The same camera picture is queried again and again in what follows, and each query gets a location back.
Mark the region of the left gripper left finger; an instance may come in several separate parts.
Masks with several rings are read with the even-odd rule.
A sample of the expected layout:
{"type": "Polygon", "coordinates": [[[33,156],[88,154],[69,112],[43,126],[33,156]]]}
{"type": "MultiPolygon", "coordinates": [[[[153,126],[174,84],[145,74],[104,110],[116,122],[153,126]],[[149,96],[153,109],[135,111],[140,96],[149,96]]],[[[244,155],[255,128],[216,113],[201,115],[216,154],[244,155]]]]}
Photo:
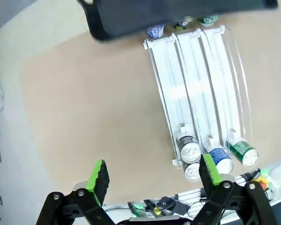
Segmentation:
{"type": "Polygon", "coordinates": [[[51,192],[37,219],[37,225],[72,225],[76,218],[85,218],[90,225],[113,225],[102,208],[110,178],[104,160],[98,160],[85,188],[68,195],[51,192]]]}

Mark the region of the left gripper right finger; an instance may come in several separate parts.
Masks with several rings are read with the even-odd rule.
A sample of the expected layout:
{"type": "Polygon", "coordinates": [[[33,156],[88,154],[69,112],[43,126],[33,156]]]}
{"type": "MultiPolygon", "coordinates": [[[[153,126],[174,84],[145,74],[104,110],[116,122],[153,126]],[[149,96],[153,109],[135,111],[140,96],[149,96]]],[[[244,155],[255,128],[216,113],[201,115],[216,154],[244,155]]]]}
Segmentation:
{"type": "Polygon", "coordinates": [[[257,181],[240,186],[223,180],[210,154],[201,156],[199,174],[208,201],[192,220],[193,225],[218,225],[227,210],[235,211],[245,225],[277,224],[263,187],[257,181]]]}

